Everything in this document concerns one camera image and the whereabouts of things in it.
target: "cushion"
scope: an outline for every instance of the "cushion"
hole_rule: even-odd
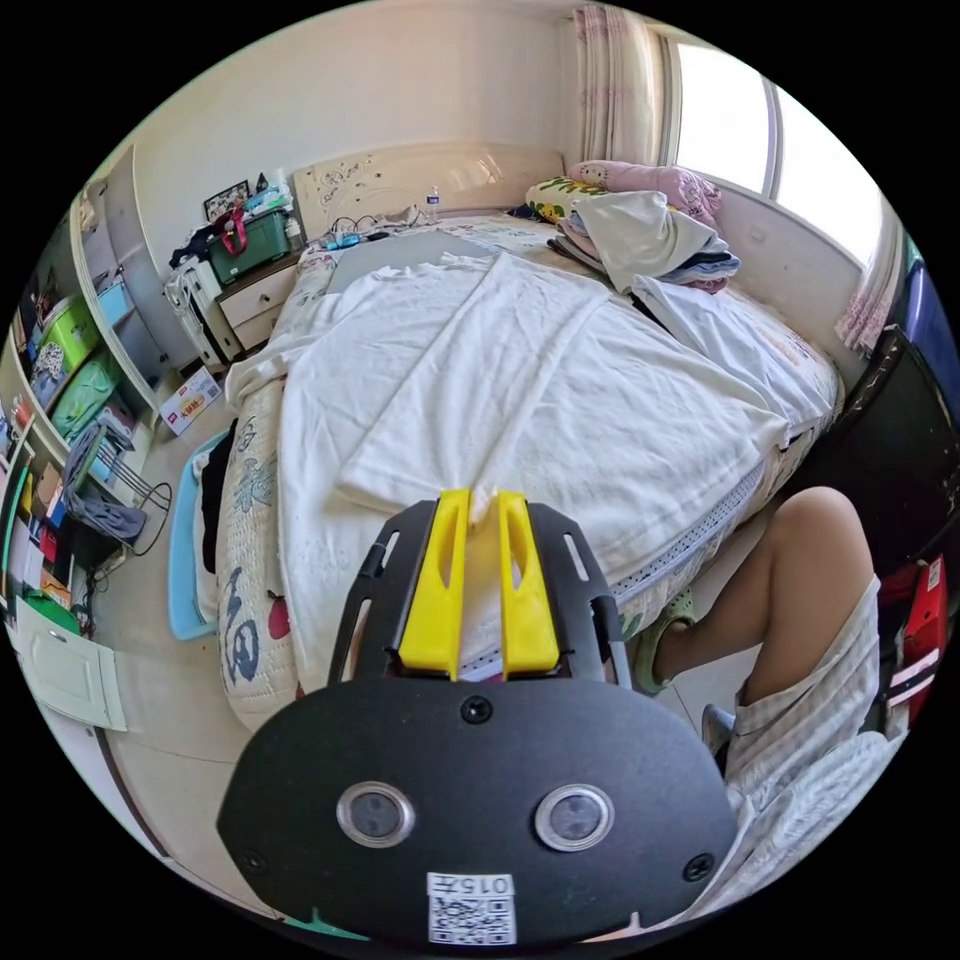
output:
[[[607,191],[568,177],[554,177],[538,183],[527,191],[527,206],[548,223],[556,223],[570,216],[580,197],[592,197]]]

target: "teal cloth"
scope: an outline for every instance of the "teal cloth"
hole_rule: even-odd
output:
[[[299,927],[301,930],[312,930],[314,933],[326,934],[328,937],[343,937],[347,940],[369,940],[369,937],[361,937],[357,933],[348,933],[346,930],[340,930],[338,927],[331,927],[329,923],[324,923],[318,916],[317,911],[313,911],[313,920],[310,923],[301,923],[299,920],[292,920],[286,917],[283,921],[289,923],[291,927]]]

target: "cardboard box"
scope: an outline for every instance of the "cardboard box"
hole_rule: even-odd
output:
[[[160,416],[179,437],[220,396],[220,388],[206,367],[201,367],[160,407]]]

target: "red bag handle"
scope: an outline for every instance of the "red bag handle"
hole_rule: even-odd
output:
[[[247,249],[247,231],[243,226],[243,213],[240,210],[235,211],[233,214],[231,214],[227,223],[229,223],[230,220],[233,221],[234,229],[237,232],[239,249],[234,247],[233,238],[226,230],[223,231],[223,245],[227,248],[227,253],[231,253],[233,256],[237,257]]]

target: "blue basket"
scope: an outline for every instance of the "blue basket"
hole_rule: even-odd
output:
[[[103,293],[97,296],[97,300],[100,301],[100,309],[103,311],[103,316],[111,327],[122,320],[130,309],[130,307],[127,306],[126,288],[122,280],[118,280],[116,283],[107,287]]]
[[[178,640],[196,640],[217,632],[217,622],[206,623],[197,611],[197,564],[203,561],[193,552],[193,514],[200,485],[193,475],[193,461],[212,450],[226,430],[197,447],[187,460],[177,489],[170,528],[170,561],[167,569],[167,614],[170,630]]]

